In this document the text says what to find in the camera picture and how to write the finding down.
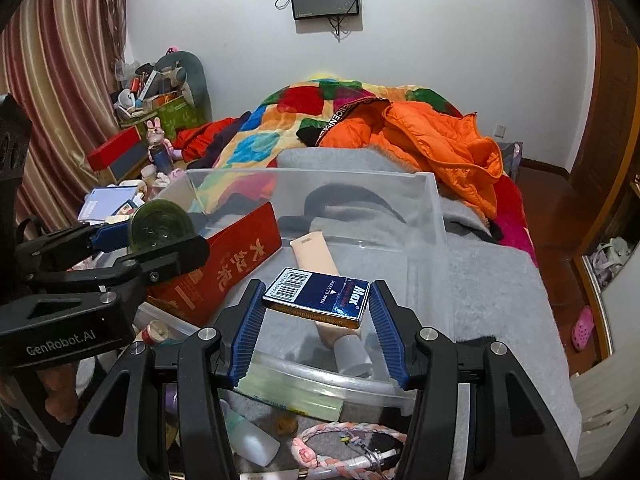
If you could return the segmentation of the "dark green round bottle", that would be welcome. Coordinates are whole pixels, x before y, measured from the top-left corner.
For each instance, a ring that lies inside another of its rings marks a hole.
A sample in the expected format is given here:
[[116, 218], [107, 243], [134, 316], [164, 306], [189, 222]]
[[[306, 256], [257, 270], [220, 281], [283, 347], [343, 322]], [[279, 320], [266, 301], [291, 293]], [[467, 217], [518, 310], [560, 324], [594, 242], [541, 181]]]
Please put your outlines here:
[[164, 246], [195, 233], [189, 215], [170, 200], [151, 200], [138, 208], [128, 222], [132, 252]]

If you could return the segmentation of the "red rectangular box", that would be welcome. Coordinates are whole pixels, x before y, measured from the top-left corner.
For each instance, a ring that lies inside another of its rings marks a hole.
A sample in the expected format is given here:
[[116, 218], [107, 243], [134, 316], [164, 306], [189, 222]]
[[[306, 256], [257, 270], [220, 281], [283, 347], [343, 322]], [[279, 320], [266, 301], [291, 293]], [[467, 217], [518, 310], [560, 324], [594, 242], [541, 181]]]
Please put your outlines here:
[[140, 134], [135, 126], [119, 131], [87, 156], [89, 166], [93, 171], [107, 168], [122, 154], [136, 146], [140, 140]]

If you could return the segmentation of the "wooden wardrobe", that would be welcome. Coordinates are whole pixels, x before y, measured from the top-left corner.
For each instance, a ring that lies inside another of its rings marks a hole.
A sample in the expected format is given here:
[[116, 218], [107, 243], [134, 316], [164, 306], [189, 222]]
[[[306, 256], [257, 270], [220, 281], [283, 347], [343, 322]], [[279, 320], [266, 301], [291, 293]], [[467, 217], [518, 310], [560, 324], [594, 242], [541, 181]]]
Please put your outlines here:
[[589, 257], [623, 227], [630, 203], [631, 168], [639, 159], [639, 47], [612, 0], [590, 0], [594, 72], [588, 116], [570, 172], [570, 185], [598, 214], [573, 263], [594, 319], [599, 361], [613, 353], [602, 288]]

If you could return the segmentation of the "orange puffer jacket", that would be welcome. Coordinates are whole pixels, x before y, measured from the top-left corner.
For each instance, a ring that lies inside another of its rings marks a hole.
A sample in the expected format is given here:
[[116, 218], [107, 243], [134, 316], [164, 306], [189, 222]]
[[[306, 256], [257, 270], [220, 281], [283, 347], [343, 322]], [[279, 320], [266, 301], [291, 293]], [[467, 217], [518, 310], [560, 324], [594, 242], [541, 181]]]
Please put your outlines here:
[[319, 136], [320, 148], [374, 148], [437, 181], [481, 219], [498, 216], [495, 184], [503, 175], [498, 144], [482, 136], [473, 114], [454, 117], [416, 101], [363, 100]]

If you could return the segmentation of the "grey blanket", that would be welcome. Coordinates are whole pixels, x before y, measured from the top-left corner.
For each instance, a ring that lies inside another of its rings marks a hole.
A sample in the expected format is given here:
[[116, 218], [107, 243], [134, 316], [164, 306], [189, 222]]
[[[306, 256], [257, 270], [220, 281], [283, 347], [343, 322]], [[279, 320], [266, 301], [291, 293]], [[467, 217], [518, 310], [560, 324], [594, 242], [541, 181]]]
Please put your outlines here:
[[[282, 152], [273, 169], [423, 172], [402, 169], [370, 148], [294, 148]], [[452, 314], [450, 332], [438, 331], [456, 345], [458, 361], [457, 423], [448, 478], [575, 479], [580, 415], [540, 274], [529, 254], [497, 244], [470, 207], [442, 196], [437, 183], [436, 188]], [[216, 318], [194, 333], [212, 326]], [[167, 365], [167, 380], [176, 386], [178, 411], [178, 355], [191, 335], [176, 339], [169, 333], [164, 344], [135, 344], [115, 358], [110, 378], [81, 419], [82, 428], [92, 426], [100, 404], [120, 380], [137, 388], [152, 379], [160, 364]], [[346, 402], [338, 422], [274, 408], [234, 389], [220, 389], [218, 396], [280, 442], [267, 467], [324, 467], [394, 448], [400, 454], [386, 460], [382, 471], [390, 470], [392, 479], [398, 479], [416, 402], [416, 392], [409, 392], [410, 413]]]

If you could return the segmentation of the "grey plush toy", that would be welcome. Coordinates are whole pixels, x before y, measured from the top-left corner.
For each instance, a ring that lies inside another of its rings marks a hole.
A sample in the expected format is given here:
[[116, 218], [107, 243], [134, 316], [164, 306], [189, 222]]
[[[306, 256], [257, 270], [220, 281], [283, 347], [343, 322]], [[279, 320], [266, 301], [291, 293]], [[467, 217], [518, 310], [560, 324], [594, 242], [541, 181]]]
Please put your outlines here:
[[154, 70], [168, 75], [171, 82], [178, 84], [186, 102], [194, 106], [206, 122], [212, 119], [204, 67], [196, 55], [183, 50], [172, 51], [155, 62]]

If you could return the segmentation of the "beige tube white cap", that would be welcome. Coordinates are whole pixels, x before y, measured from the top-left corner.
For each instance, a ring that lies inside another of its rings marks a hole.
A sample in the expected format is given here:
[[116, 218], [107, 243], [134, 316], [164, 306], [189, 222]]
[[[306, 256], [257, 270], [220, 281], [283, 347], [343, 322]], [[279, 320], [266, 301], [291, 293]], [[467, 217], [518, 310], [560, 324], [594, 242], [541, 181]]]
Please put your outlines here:
[[296, 238], [290, 246], [297, 269], [311, 273], [294, 304], [317, 318], [319, 337], [333, 351], [341, 375], [370, 376], [373, 364], [359, 331], [369, 283], [338, 272], [320, 231]]

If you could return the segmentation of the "mint green small bottle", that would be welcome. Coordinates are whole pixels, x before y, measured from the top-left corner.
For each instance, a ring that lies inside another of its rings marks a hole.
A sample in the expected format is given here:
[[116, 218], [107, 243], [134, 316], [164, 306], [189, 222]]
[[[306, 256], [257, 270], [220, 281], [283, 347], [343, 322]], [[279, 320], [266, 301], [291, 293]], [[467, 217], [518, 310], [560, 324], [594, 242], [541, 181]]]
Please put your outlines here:
[[221, 400], [220, 406], [232, 451], [257, 466], [267, 467], [277, 456], [280, 442], [233, 411], [226, 400]]

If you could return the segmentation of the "pink slipper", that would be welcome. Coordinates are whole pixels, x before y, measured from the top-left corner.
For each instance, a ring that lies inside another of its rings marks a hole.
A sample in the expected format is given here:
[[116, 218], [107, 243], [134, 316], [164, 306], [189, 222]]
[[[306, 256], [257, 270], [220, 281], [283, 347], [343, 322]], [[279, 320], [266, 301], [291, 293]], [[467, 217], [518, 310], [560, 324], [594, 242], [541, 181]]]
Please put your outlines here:
[[582, 352], [587, 347], [594, 330], [594, 318], [589, 306], [580, 310], [578, 318], [570, 331], [570, 341], [577, 352]]

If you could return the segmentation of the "white pen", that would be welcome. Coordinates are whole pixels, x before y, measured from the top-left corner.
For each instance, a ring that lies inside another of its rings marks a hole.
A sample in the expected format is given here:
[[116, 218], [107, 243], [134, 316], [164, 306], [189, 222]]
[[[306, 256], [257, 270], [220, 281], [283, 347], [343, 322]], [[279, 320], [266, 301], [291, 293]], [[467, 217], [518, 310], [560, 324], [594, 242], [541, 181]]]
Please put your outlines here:
[[374, 452], [344, 462], [317, 468], [287, 469], [264, 472], [244, 472], [241, 480], [294, 480], [294, 479], [391, 479], [393, 473], [382, 471], [386, 460], [395, 458], [400, 452], [395, 450]]

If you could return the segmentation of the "light green long box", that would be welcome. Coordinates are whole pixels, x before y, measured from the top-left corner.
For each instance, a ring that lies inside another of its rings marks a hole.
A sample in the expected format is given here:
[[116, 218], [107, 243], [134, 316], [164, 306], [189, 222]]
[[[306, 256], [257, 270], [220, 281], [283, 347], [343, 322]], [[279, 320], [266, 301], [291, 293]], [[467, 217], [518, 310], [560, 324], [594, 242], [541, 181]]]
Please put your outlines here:
[[250, 364], [234, 391], [274, 408], [324, 422], [338, 422], [344, 405], [336, 396], [312, 391], [302, 380], [262, 364]]

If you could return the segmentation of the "clear plastic storage bin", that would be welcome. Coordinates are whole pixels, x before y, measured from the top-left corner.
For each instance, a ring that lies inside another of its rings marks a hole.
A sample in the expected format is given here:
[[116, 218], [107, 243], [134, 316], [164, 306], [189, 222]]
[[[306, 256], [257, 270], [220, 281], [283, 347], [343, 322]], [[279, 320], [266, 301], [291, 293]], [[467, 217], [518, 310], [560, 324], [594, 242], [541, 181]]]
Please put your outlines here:
[[371, 320], [383, 281], [424, 326], [452, 326], [444, 219], [431, 174], [307, 169], [190, 170], [162, 199], [209, 240], [206, 266], [157, 289], [134, 322], [193, 334], [262, 281], [266, 313], [239, 393], [337, 419], [346, 402], [410, 413]]

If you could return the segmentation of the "green gift bag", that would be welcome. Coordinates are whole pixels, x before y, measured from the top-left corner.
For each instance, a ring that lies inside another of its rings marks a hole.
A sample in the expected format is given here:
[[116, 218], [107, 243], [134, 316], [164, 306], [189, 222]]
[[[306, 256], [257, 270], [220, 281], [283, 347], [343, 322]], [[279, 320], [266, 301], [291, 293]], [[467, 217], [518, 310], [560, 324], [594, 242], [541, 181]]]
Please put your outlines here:
[[194, 129], [205, 124], [204, 114], [197, 108], [186, 102], [182, 96], [168, 101], [156, 110], [150, 110], [123, 120], [120, 123], [122, 130], [136, 127], [143, 139], [146, 138], [146, 122], [158, 118], [167, 139], [175, 140], [182, 130]]

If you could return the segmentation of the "pink bunny toy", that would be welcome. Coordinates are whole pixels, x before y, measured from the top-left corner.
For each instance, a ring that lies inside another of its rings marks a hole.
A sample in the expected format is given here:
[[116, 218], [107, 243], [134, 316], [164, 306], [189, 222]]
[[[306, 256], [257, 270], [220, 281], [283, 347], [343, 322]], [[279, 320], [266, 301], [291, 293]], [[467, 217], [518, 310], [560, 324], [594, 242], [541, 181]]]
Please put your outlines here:
[[164, 148], [170, 158], [172, 160], [181, 160], [182, 159], [182, 151], [178, 148], [175, 148], [172, 143], [169, 141], [168, 137], [165, 134], [165, 131], [162, 127], [162, 123], [160, 122], [160, 118], [155, 117], [154, 119], [148, 119], [145, 122], [146, 125], [146, 142], [148, 142], [148, 152], [155, 148], [156, 146], [160, 146]]

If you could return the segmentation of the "blue staples box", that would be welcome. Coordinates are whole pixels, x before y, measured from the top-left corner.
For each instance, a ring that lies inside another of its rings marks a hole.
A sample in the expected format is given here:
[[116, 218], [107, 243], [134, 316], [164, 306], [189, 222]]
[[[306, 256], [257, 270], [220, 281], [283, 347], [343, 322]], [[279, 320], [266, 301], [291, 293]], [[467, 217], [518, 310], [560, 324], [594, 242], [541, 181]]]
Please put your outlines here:
[[262, 302], [288, 315], [356, 330], [367, 307], [370, 283], [359, 278], [285, 268]]

